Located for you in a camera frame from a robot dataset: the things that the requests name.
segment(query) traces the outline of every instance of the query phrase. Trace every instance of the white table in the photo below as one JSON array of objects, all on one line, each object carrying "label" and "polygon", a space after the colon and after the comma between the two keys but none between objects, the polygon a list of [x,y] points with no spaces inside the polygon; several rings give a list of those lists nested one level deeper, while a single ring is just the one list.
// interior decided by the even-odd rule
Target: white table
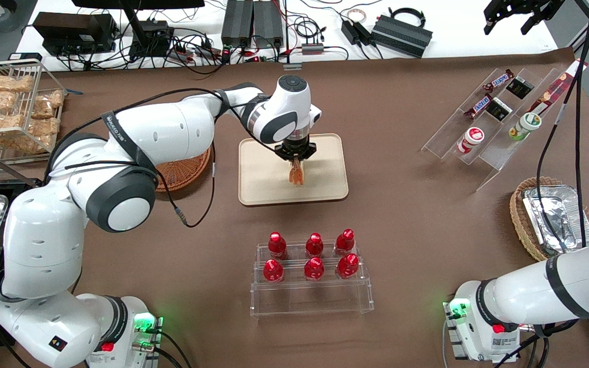
[{"label": "white table", "polygon": [[[318,3],[315,0],[304,0],[313,7],[334,7],[337,10],[342,10],[351,7],[352,5],[364,3],[363,0],[343,0],[340,4],[327,5]],[[554,39],[549,33],[544,22],[535,26],[528,35],[522,35],[519,29],[522,24],[528,19],[528,15],[516,15],[508,19],[504,19],[497,24],[490,35],[486,36],[483,32],[485,25],[483,10],[489,0],[467,0],[465,2],[456,2],[453,0],[408,0],[406,7],[412,7],[424,12],[427,18],[425,28],[433,32],[433,39],[424,52],[424,58],[448,58],[457,56],[482,56],[482,55],[500,55],[500,54],[537,54],[541,52],[551,51],[557,49]],[[393,10],[398,9],[401,2],[398,0],[382,0],[379,3],[369,6],[359,6],[358,9],[365,11],[367,19],[363,22],[363,26],[367,30],[372,30],[372,26],[376,23],[376,18],[382,14],[388,14],[388,7]],[[75,7],[71,0],[38,0],[38,3],[31,15],[30,23],[40,11],[44,12],[63,12],[76,13],[79,8]],[[80,9],[80,14],[89,14],[92,9]],[[320,28],[326,27],[323,33],[325,37],[325,46],[342,46],[348,49],[350,53],[350,60],[362,60],[365,57],[360,52],[357,46],[351,46],[341,32],[341,19],[336,12],[326,9],[311,9],[307,7],[302,0],[288,0],[288,11],[306,13],[311,18],[315,19],[320,25]],[[194,9],[185,10],[185,13],[192,14]],[[138,19],[145,20],[152,13],[151,10],[143,10],[138,13]],[[121,29],[126,27],[128,21],[122,14],[121,10],[110,10],[110,14],[114,17],[117,23],[120,23]],[[183,10],[164,10],[164,14],[174,21],[183,19],[185,14]],[[163,14],[157,14],[156,19],[167,20],[171,26],[194,28],[204,32],[213,39],[213,47],[221,49],[222,41],[220,39],[220,32],[222,29],[222,21],[224,19],[224,11],[213,7],[211,3],[206,3],[206,6],[199,9],[196,18],[192,21],[185,19],[179,23],[173,23],[166,19]],[[294,17],[289,17],[288,21],[294,21]],[[417,19],[409,14],[400,14],[397,19],[408,21],[412,24],[417,24]],[[176,30],[175,35],[184,36],[192,32],[184,30]],[[290,34],[290,48],[295,46],[295,33],[291,30]],[[123,45],[126,47],[131,44],[132,29],[128,28],[126,34],[122,38]],[[370,58],[378,58],[378,52],[373,47],[364,47],[365,52]],[[391,51],[385,47],[379,47],[383,53],[384,58],[408,58],[402,53]],[[39,52],[42,54],[42,62],[50,71],[65,71],[67,67],[61,61],[50,56],[42,47],[42,36],[37,33],[33,27],[28,27],[24,31],[24,35],[19,42],[17,48],[18,52]],[[109,58],[112,54],[95,54],[93,61],[100,61]],[[261,56],[274,56],[272,50],[260,51]],[[301,52],[293,52],[290,57],[291,62],[301,61],[321,61],[321,60],[343,60],[345,58],[344,51],[335,49],[334,51],[326,51],[321,55],[304,56]],[[154,63],[156,67],[162,66],[164,59],[155,58]],[[108,61],[102,63],[102,67],[112,67],[121,64],[121,59]],[[140,65],[140,61],[129,66],[129,68],[138,67],[152,67],[149,58]],[[80,64],[73,63],[73,67],[78,69]]]}]

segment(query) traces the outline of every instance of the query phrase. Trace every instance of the green indicator light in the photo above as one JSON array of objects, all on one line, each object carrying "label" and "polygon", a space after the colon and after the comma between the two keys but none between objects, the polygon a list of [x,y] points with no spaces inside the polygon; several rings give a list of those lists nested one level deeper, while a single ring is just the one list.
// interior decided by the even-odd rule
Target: green indicator light
[{"label": "green indicator light", "polygon": [[156,323],[156,317],[152,316],[149,312],[136,314],[133,319],[133,327],[137,331],[147,331],[147,329],[154,328]]},{"label": "green indicator light", "polygon": [[449,309],[454,315],[465,317],[469,308],[469,300],[465,298],[456,298],[449,302]]}]

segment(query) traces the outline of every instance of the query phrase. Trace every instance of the acrylic display rack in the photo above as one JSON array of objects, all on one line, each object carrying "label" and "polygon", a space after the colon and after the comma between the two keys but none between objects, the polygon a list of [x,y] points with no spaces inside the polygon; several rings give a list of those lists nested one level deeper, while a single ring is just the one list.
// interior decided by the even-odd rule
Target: acrylic display rack
[{"label": "acrylic display rack", "polygon": [[283,266],[284,279],[272,284],[262,274],[265,262],[271,259],[267,244],[257,247],[252,282],[251,315],[255,318],[276,315],[320,314],[331,312],[360,312],[374,310],[372,284],[365,261],[358,247],[353,253],[358,256],[358,272],[346,280],[335,275],[337,262],[341,259],[333,253],[334,240],[323,240],[322,261],[325,272],[318,281],[304,277],[306,243],[288,244],[288,259],[279,261]]},{"label": "acrylic display rack", "polygon": [[[519,121],[519,117],[531,108],[531,105],[542,96],[550,84],[562,73],[563,72],[554,68],[544,78],[541,78],[526,68],[522,69],[521,72],[516,75],[535,86],[535,88],[533,88],[523,100],[506,89],[506,86],[508,86],[510,81],[505,82],[503,86],[498,87],[493,93],[490,93],[493,98],[499,98],[512,109],[512,112],[508,114],[508,116],[502,121],[499,121],[489,114],[489,112],[482,111],[474,120],[466,117],[464,113],[474,107],[474,105],[485,96],[486,91],[483,89],[483,85],[504,74],[503,70],[495,69],[488,78],[479,84],[467,100],[456,109],[456,112],[454,112],[451,117],[442,124],[440,129],[433,134],[433,137],[431,137],[431,139],[422,147],[421,151],[428,150],[432,154],[435,154],[440,160],[444,159],[447,154],[451,153],[458,157],[458,159],[465,163],[465,165],[472,165],[477,158],[480,158],[482,161],[490,165],[492,171],[488,177],[484,179],[479,188],[477,188],[478,191],[503,170],[506,163],[508,163],[510,158],[517,152],[517,149],[523,144],[524,140],[515,141],[510,138],[508,134],[510,128]],[[543,112],[540,116],[545,116],[547,111]],[[551,123],[547,121],[543,122],[543,125],[549,126],[550,124]],[[458,142],[463,139],[463,135],[468,128],[472,128],[473,126],[481,128],[484,132],[485,138],[481,144],[472,148],[470,153],[461,153],[457,149]]]}]

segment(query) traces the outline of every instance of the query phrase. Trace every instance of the wicker basket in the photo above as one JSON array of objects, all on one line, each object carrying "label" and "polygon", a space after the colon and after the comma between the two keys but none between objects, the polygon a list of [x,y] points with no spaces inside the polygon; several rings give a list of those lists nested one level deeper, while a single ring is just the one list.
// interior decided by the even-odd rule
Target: wicker basket
[{"label": "wicker basket", "polygon": [[[560,184],[562,184],[561,181],[552,179],[551,177],[540,177],[541,186],[559,186]],[[522,202],[522,191],[535,186],[535,177],[526,179],[519,184],[514,193],[512,193],[512,196],[510,196],[510,217],[512,218],[512,224],[515,226],[517,237],[519,237],[519,240],[526,248],[526,251],[536,260],[544,261],[549,258],[549,255],[543,251],[542,247],[540,247],[531,220],[526,214],[526,207]],[[587,207],[583,207],[583,212],[585,212],[586,218],[589,221],[589,211],[587,210]]]},{"label": "wicker basket", "polygon": [[[168,184],[170,191],[178,191],[183,187],[193,182],[208,165],[208,160],[211,156],[211,149],[209,148],[201,156],[189,158],[187,160],[173,161],[171,163],[164,163],[156,166],[156,168],[165,177],[165,182]],[[162,180],[158,181],[156,191],[164,192],[165,186]]]}]

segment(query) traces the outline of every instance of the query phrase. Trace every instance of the foil container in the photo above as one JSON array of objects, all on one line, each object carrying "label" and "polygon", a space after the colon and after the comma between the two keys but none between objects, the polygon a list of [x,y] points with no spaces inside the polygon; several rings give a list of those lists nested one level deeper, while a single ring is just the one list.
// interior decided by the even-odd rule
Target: foil container
[{"label": "foil container", "polygon": [[[581,244],[579,200],[576,189],[570,186],[542,186],[540,193],[545,213],[558,238],[553,235],[542,216],[537,189],[529,188],[522,191],[522,200],[542,249],[550,256],[581,249],[583,245]],[[589,245],[589,221],[585,212],[581,212],[585,219],[586,245]]]}]

